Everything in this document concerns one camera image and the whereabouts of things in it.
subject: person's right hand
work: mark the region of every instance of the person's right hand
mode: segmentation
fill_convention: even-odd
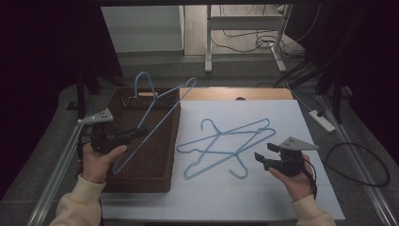
[[[304,160],[309,161],[307,155],[303,153],[302,156]],[[311,176],[313,176],[311,165],[307,161],[304,161],[305,169]],[[273,176],[282,181],[294,202],[311,195],[311,182],[303,172],[299,173],[297,176],[289,177],[273,168],[269,168],[269,171]]]

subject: hand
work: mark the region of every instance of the hand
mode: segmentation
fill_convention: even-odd
[[[309,161],[307,155],[303,153],[302,156],[304,160]],[[307,161],[304,161],[305,169],[311,176],[313,176],[311,165]],[[311,182],[303,172],[299,173],[297,176],[289,177],[273,168],[269,168],[269,171],[273,176],[282,181],[287,188],[288,193],[294,199],[294,202],[311,195]]]
[[[109,165],[126,150],[127,146],[122,145],[108,154],[96,153],[91,147],[91,143],[86,143],[83,145],[82,178],[92,183],[104,183]]]

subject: beige sweater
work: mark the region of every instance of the beige sweater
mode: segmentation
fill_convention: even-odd
[[[94,184],[79,175],[73,191],[59,201],[56,218],[50,225],[99,225],[102,215],[99,199],[104,187],[105,183]],[[313,195],[293,202],[293,207],[298,217],[297,226],[335,225],[331,215],[320,210]]]

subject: gray floor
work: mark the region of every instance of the gray floor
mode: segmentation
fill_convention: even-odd
[[[287,61],[287,68],[292,69],[299,61]],[[281,77],[271,56],[232,56],[216,57],[212,73],[204,72],[203,58],[182,58],[181,56],[146,56],[120,55],[120,64],[124,73],[124,82],[133,85],[134,77],[143,71],[151,74],[152,82],[156,87],[175,87],[188,78],[195,76],[198,79],[197,87],[271,87]],[[106,106],[107,99],[113,86],[103,80],[102,92],[95,98],[98,103],[94,111],[100,111]],[[317,79],[311,80],[298,87],[302,91],[314,95],[314,86]],[[59,107],[52,122],[40,143],[35,149],[24,169],[13,183],[8,193],[0,202],[1,225],[25,225],[35,207],[51,172],[54,170],[62,148],[68,143],[72,129],[75,126],[76,112],[67,111],[66,107],[76,96],[72,86],[61,92]],[[310,108],[319,107],[309,97],[298,93],[300,99]],[[310,129],[313,141],[321,147],[318,151],[322,159],[328,150],[341,141],[337,133],[326,133],[315,121],[308,116],[308,108],[301,106],[305,121]],[[357,118],[347,101],[342,101],[343,128],[353,142],[361,144],[373,151],[388,167],[391,173],[391,183],[380,188],[386,202],[396,218],[399,216],[399,169],[378,140],[370,133],[367,127]],[[376,182],[384,180],[381,167],[375,160],[362,150],[354,151],[361,155],[363,162],[370,169],[370,174]],[[329,163],[337,169],[356,177],[353,164],[349,160],[348,151],[340,149],[335,152]],[[76,172],[76,157],[69,165],[60,189],[56,193],[56,201],[50,208],[44,224],[48,224],[55,215],[56,204],[59,198],[74,186],[71,178]],[[326,168],[328,178],[336,192],[337,198],[346,216],[346,220],[337,222],[338,225],[383,225],[380,216],[371,202],[365,186],[348,181],[334,171]],[[145,222],[110,221],[106,225],[144,225]],[[294,222],[269,222],[268,225],[294,225]]]

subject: light blue hanger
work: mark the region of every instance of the light blue hanger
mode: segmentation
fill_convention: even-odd
[[[179,103],[182,101],[182,99],[185,97],[185,95],[187,95],[187,93],[196,85],[197,83],[197,79],[195,77],[192,77],[190,79],[187,80],[187,82],[184,85],[180,85],[176,88],[170,89],[160,95],[157,95],[153,85],[152,85],[152,81],[150,78],[150,75],[146,72],[142,72],[140,73],[135,80],[135,98],[138,99],[138,85],[137,85],[137,81],[141,76],[147,76],[148,80],[149,80],[149,84],[150,84],[150,88],[152,91],[152,103],[149,107],[149,109],[147,110],[146,114],[143,116],[143,118],[141,119],[140,123],[138,124],[137,128],[140,128],[143,121],[147,119],[150,111],[152,110],[153,106],[155,105],[156,101],[168,94],[170,94],[172,91],[176,90],[176,89],[180,89],[180,88],[186,88],[189,87],[189,89],[184,93],[184,95],[182,96],[182,98],[180,98],[180,100],[169,110],[169,112],[165,115],[165,117],[160,120],[158,122],[158,124],[152,129],[152,131],[146,136],[146,138],[144,138],[144,140],[137,146],[137,148],[129,155],[129,157],[123,162],[123,164],[120,167],[117,167],[117,165],[120,164],[120,160],[121,160],[121,156],[118,158],[118,160],[115,162],[114,167],[112,169],[112,171],[117,174],[119,173],[126,165],[127,163],[133,158],[133,156],[137,153],[138,150],[141,149],[141,147],[144,145],[144,143],[150,138],[150,136],[155,132],[155,130],[162,124],[162,122],[164,122],[164,120],[167,118],[167,116],[173,111],[174,108],[176,108],[177,105],[179,105]]]
[[[240,127],[238,127],[238,128],[235,128],[235,129],[231,129],[231,130],[226,131],[226,132],[220,132],[220,130],[215,126],[214,122],[213,122],[212,120],[210,120],[210,119],[205,119],[205,120],[203,120],[203,121],[201,122],[201,128],[200,128],[201,130],[203,129],[203,124],[204,124],[206,121],[209,121],[209,122],[212,124],[212,126],[214,127],[214,129],[215,129],[215,135],[208,136],[208,137],[204,137],[204,138],[200,138],[200,139],[196,139],[196,140],[187,142],[187,143],[185,143],[185,144],[178,145],[178,146],[176,147],[176,150],[177,150],[179,153],[193,153],[193,152],[199,152],[199,153],[200,153],[200,156],[199,156],[199,158],[197,159],[197,161],[194,162],[194,163],[192,163],[192,164],[190,164],[190,165],[185,169],[185,171],[184,171],[184,178],[185,178],[186,180],[190,180],[190,179],[192,179],[192,178],[194,178],[194,177],[197,177],[197,176],[201,175],[202,173],[204,173],[205,171],[210,170],[210,169],[212,169],[212,168],[214,168],[214,167],[220,165],[221,163],[223,163],[223,162],[225,162],[225,161],[231,159],[232,157],[237,158],[238,162],[239,162],[240,165],[243,167],[243,169],[244,169],[244,171],[245,171],[245,174],[244,174],[244,175],[238,175],[237,173],[235,173],[235,172],[232,171],[231,169],[229,169],[229,173],[230,173],[232,176],[234,176],[235,178],[237,178],[237,179],[244,179],[244,178],[246,178],[247,175],[248,175],[248,170],[247,170],[247,167],[245,166],[245,164],[243,163],[243,161],[241,160],[239,154],[240,154],[240,153],[243,153],[243,152],[246,151],[247,149],[249,149],[249,148],[251,148],[251,147],[253,147],[253,146],[255,146],[255,145],[257,145],[257,144],[259,144],[259,143],[261,143],[261,142],[263,142],[264,140],[266,140],[266,139],[268,139],[268,138],[270,138],[270,137],[272,137],[272,136],[274,136],[274,135],[276,134],[276,130],[274,130],[274,129],[272,129],[272,128],[269,128],[269,125],[270,125],[270,120],[269,120],[269,119],[263,119],[263,120],[255,121],[255,122],[253,122],[253,123],[250,123],[250,124],[247,124],[247,125],[243,125],[243,126],[240,126]],[[256,131],[237,131],[237,130],[243,129],[243,128],[245,128],[245,127],[248,127],[248,126],[250,126],[250,125],[254,125],[254,124],[260,123],[260,122],[262,122],[262,121],[267,121],[267,125],[264,126],[264,127],[260,127],[260,128],[259,128],[258,130],[256,130]],[[258,140],[258,141],[256,141],[256,142],[250,143],[256,136],[258,136],[260,133],[262,133],[262,132],[264,132],[264,131],[271,131],[272,134],[271,134],[271,135],[268,135],[267,137],[264,137],[264,138],[262,138],[262,139],[260,139],[260,140]],[[243,135],[243,134],[252,134],[252,136],[251,136],[241,147],[239,147],[235,152],[212,151],[212,150],[210,150],[211,147],[215,144],[215,142],[216,142],[221,136]],[[200,149],[197,149],[197,148],[192,149],[192,150],[189,150],[189,151],[182,151],[182,150],[181,150],[181,148],[182,148],[183,146],[186,146],[186,145],[189,145],[189,144],[193,144],[193,143],[196,143],[196,142],[201,142],[201,141],[206,140],[206,139],[211,139],[211,142],[210,142],[210,144],[205,148],[205,150],[200,150]],[[200,164],[200,161],[201,161],[201,159],[202,159],[202,157],[205,156],[205,155],[208,154],[208,153],[213,153],[213,154],[224,154],[224,155],[226,155],[226,156],[225,156],[224,158],[220,159],[219,161],[213,163],[212,165],[210,165],[210,166],[208,166],[208,167],[206,167],[206,168],[204,168],[204,169],[200,169],[200,170],[198,170],[197,172],[194,172],[193,174],[189,175],[188,172],[189,172],[193,167],[199,165],[199,164]]]

